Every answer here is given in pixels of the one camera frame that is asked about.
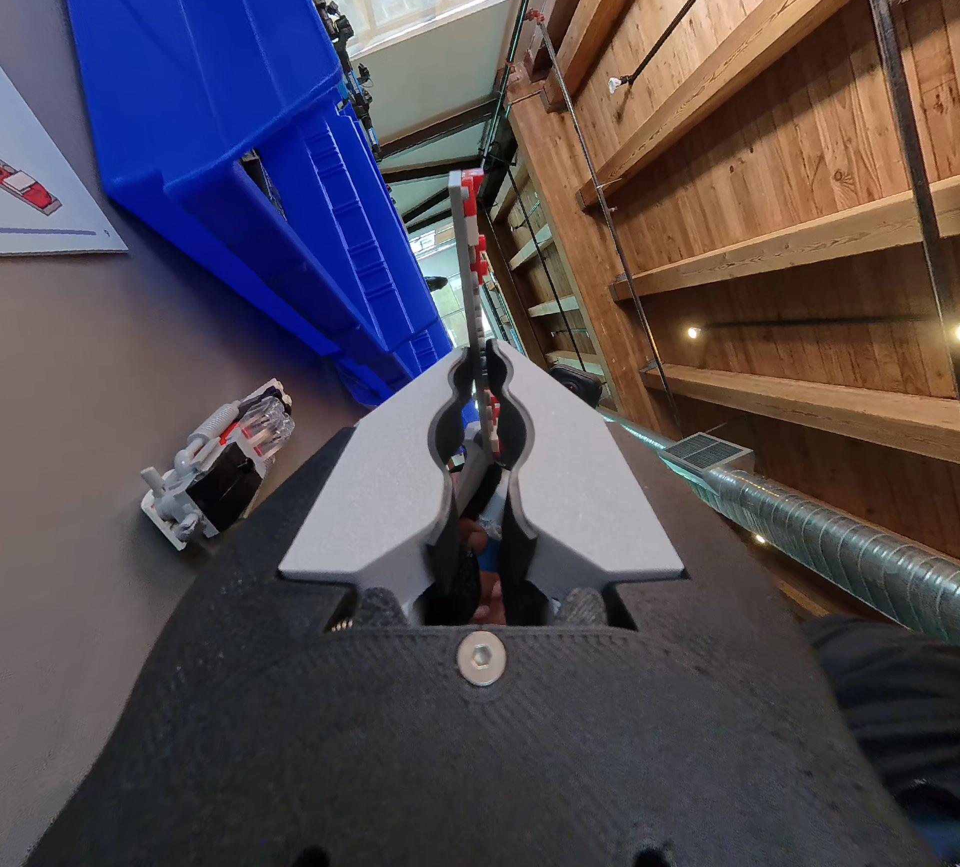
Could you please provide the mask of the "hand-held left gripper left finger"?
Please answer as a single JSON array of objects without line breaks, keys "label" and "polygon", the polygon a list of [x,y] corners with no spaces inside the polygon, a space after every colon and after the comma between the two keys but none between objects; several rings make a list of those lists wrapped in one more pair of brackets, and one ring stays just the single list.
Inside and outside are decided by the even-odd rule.
[{"label": "hand-held left gripper left finger", "polygon": [[288,580],[382,588],[427,622],[474,614],[448,461],[465,439],[470,351],[451,351],[356,425],[279,564]]}]

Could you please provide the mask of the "thin threaded metal rod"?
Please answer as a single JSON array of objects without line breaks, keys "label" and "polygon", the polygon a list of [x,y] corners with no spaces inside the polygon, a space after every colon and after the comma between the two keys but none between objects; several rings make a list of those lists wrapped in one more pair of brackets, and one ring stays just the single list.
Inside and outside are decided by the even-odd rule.
[{"label": "thin threaded metal rod", "polygon": [[630,270],[630,268],[629,268],[629,264],[628,264],[627,257],[626,257],[626,252],[625,252],[625,250],[623,249],[623,246],[622,246],[621,241],[620,241],[620,238],[619,238],[618,230],[617,230],[617,228],[616,228],[616,226],[615,226],[615,224],[614,224],[613,214],[612,214],[611,209],[610,209],[610,207],[609,207],[609,205],[608,205],[608,203],[607,203],[606,196],[605,196],[605,193],[604,193],[604,187],[603,187],[602,183],[600,182],[600,180],[599,180],[599,178],[598,178],[598,176],[597,176],[597,172],[596,172],[596,169],[595,169],[595,166],[594,166],[594,162],[593,162],[593,159],[592,159],[592,157],[591,157],[591,155],[590,155],[590,152],[589,152],[589,149],[588,149],[588,146],[587,146],[586,138],[585,138],[585,136],[584,136],[584,134],[583,134],[583,132],[582,132],[581,126],[580,126],[580,124],[579,124],[579,121],[578,121],[578,118],[577,118],[577,115],[576,115],[576,112],[575,112],[575,109],[574,109],[573,100],[572,100],[572,98],[571,98],[571,95],[570,95],[569,89],[568,89],[568,87],[567,87],[566,81],[564,80],[564,78],[563,78],[563,76],[562,76],[562,74],[561,74],[561,70],[560,70],[560,67],[559,67],[559,62],[558,62],[558,58],[557,58],[556,49],[555,49],[555,47],[554,47],[554,45],[553,45],[553,43],[552,43],[552,41],[551,41],[551,38],[550,38],[550,36],[549,36],[549,33],[548,33],[547,29],[546,29],[546,19],[545,19],[544,15],[543,15],[539,10],[537,10],[537,9],[529,9],[529,10],[527,11],[527,14],[526,14],[526,19],[527,19],[528,21],[533,21],[538,27],[541,28],[542,42],[543,42],[543,45],[546,47],[546,50],[547,50],[547,52],[548,52],[548,56],[549,56],[550,63],[551,63],[551,68],[552,68],[553,72],[557,75],[557,81],[558,81],[558,85],[559,85],[559,88],[560,88],[560,94],[561,94],[561,98],[562,98],[563,104],[565,105],[566,110],[567,110],[567,112],[569,113],[569,116],[570,116],[570,118],[571,118],[571,122],[572,122],[572,125],[573,125],[573,128],[574,128],[574,132],[575,132],[575,134],[576,134],[576,136],[577,136],[577,140],[579,141],[579,144],[580,144],[580,147],[581,147],[581,150],[582,150],[582,154],[583,154],[583,158],[584,158],[584,160],[585,160],[585,164],[586,164],[586,167],[587,167],[587,171],[588,171],[588,174],[589,174],[589,178],[590,178],[591,185],[592,185],[593,188],[594,188],[594,192],[595,192],[595,194],[596,194],[597,201],[598,201],[599,206],[600,206],[600,208],[601,208],[601,212],[602,212],[602,214],[603,214],[604,221],[605,221],[605,223],[606,223],[606,227],[607,227],[607,229],[608,229],[608,231],[609,231],[609,233],[610,233],[610,236],[611,236],[611,238],[612,238],[612,240],[613,240],[614,247],[615,247],[615,249],[616,249],[616,253],[617,253],[618,259],[619,259],[620,264],[621,264],[621,266],[622,266],[622,268],[623,268],[623,272],[624,272],[624,274],[626,275],[626,281],[627,281],[628,290],[629,290],[629,293],[630,293],[630,299],[631,299],[631,302],[632,302],[633,307],[634,307],[634,309],[635,309],[635,312],[637,313],[638,319],[639,319],[639,321],[640,321],[640,323],[641,323],[641,326],[642,326],[642,329],[643,329],[643,333],[645,334],[645,336],[646,336],[646,338],[647,338],[647,341],[648,341],[648,343],[649,343],[649,347],[650,347],[650,349],[651,349],[651,353],[652,353],[652,357],[653,357],[653,361],[654,361],[654,369],[656,370],[656,373],[657,373],[657,375],[658,375],[658,377],[659,377],[661,386],[662,386],[663,389],[664,389],[664,393],[665,393],[665,395],[666,395],[666,400],[667,400],[667,404],[668,404],[668,407],[669,407],[671,416],[672,416],[672,418],[673,418],[673,420],[674,420],[674,422],[675,422],[675,425],[676,425],[676,427],[677,427],[677,429],[678,429],[678,431],[679,431],[679,433],[680,433],[680,436],[681,436],[681,437],[685,437],[685,436],[687,435],[687,432],[686,432],[686,429],[685,429],[685,427],[684,427],[684,424],[683,424],[683,421],[682,421],[682,418],[681,418],[681,415],[680,415],[680,411],[679,411],[679,408],[678,408],[677,403],[676,403],[676,400],[675,400],[674,393],[673,393],[672,388],[671,388],[671,386],[670,386],[670,384],[669,384],[669,382],[668,382],[668,378],[667,378],[667,375],[666,375],[665,365],[664,365],[664,363],[663,363],[663,359],[662,359],[660,350],[659,350],[659,348],[658,348],[658,344],[657,344],[656,338],[655,338],[655,336],[654,336],[654,333],[653,333],[651,324],[650,324],[650,322],[649,322],[649,320],[648,320],[648,318],[647,318],[646,312],[645,312],[644,307],[643,307],[643,305],[642,305],[642,300],[641,300],[640,295],[639,295],[639,293],[638,293],[638,291],[637,291],[637,289],[636,289],[636,286],[634,285],[634,281],[633,281],[633,279],[632,279],[632,273],[631,273],[631,270]]}]

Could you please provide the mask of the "large blue plastic bin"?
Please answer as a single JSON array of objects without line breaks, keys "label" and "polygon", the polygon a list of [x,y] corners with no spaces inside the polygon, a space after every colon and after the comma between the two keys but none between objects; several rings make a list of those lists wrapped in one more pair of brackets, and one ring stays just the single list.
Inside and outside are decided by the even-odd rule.
[{"label": "large blue plastic bin", "polygon": [[361,405],[376,407],[414,381],[452,349],[450,334],[443,321],[437,319],[394,353],[382,358],[387,364],[387,377],[342,350],[331,353],[327,358],[354,400]]},{"label": "large blue plastic bin", "polygon": [[67,0],[104,192],[321,355],[439,319],[312,0]]}]

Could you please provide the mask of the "long grey brick plate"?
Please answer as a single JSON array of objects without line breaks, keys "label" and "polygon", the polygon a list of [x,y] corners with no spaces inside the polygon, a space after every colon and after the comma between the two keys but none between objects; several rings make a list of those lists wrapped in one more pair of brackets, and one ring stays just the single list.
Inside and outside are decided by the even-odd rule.
[{"label": "long grey brick plate", "polygon": [[479,443],[490,461],[502,466],[498,438],[498,402],[492,395],[487,376],[487,337],[481,299],[488,268],[483,256],[485,242],[481,239],[477,222],[477,194],[483,178],[483,171],[478,167],[454,170],[449,175],[448,195],[460,268],[468,336],[467,353],[481,426]]}]

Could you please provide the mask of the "black overhead equipment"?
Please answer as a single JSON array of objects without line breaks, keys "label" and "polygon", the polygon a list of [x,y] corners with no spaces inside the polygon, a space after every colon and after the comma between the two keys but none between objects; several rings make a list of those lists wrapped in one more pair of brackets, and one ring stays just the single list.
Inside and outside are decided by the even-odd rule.
[{"label": "black overhead equipment", "polygon": [[348,50],[350,40],[354,37],[354,27],[335,1],[312,1],[341,65],[342,81],[339,90],[342,103],[351,105],[355,117],[364,129],[374,160],[379,163],[382,160],[381,145],[370,111],[373,95],[367,89],[371,74],[364,63],[354,65]]}]

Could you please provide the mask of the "white instruction sheet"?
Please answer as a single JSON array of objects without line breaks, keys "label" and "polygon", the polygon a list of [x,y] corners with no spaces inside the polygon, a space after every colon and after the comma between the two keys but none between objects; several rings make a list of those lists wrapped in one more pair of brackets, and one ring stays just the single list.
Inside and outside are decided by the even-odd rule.
[{"label": "white instruction sheet", "polygon": [[127,251],[97,201],[2,72],[2,258]]}]

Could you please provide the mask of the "silver ventilation duct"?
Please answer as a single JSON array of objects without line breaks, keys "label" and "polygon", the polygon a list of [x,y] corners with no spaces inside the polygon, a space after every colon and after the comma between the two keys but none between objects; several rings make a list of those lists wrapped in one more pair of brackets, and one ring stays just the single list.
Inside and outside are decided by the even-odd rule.
[{"label": "silver ventilation duct", "polygon": [[[678,442],[599,412],[657,456]],[[753,471],[714,468],[704,484],[674,474],[716,513],[889,620],[959,644],[958,561]]]}]

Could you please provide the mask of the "square duct vent grille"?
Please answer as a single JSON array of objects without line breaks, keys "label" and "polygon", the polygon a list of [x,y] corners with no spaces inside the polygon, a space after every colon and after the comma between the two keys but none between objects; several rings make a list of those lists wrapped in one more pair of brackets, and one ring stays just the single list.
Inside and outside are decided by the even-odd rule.
[{"label": "square duct vent grille", "polygon": [[755,465],[755,453],[750,448],[706,432],[669,443],[658,456],[675,474],[702,484],[714,469],[751,473]]}]

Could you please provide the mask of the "thick threaded metal rod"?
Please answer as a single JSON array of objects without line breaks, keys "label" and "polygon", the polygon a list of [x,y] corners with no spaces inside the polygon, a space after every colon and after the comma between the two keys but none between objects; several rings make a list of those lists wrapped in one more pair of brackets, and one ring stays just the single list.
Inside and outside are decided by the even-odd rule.
[{"label": "thick threaded metal rod", "polygon": [[920,244],[923,251],[934,308],[949,357],[953,390],[959,393],[959,354],[955,339],[958,326],[946,246],[941,236],[922,152],[914,106],[906,81],[902,48],[897,35],[891,0],[868,0],[881,65],[889,93],[894,126],[903,155],[910,188],[918,214]]}]

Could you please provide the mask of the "grey black brick model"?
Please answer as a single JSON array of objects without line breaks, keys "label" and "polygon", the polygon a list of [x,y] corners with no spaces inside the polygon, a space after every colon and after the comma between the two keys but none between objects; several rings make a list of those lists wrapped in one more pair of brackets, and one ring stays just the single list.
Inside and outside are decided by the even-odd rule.
[{"label": "grey black brick model", "polygon": [[249,513],[294,428],[292,399],[275,378],[221,405],[190,433],[169,470],[142,470],[142,512],[177,550],[224,533]]}]

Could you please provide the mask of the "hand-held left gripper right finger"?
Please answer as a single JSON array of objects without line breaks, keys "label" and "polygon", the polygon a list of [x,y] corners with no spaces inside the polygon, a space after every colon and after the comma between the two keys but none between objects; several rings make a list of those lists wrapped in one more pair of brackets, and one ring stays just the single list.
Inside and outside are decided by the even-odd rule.
[{"label": "hand-held left gripper right finger", "polygon": [[498,574],[506,621],[552,621],[571,592],[686,567],[604,418],[501,340],[485,347],[509,474]]}]

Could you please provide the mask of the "person's dark clothing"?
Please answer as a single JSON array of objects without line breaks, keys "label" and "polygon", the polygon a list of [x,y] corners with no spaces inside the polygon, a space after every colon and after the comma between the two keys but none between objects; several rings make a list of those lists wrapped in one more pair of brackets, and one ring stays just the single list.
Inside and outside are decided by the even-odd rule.
[{"label": "person's dark clothing", "polygon": [[847,728],[942,865],[959,864],[959,648],[829,614],[801,626]]}]

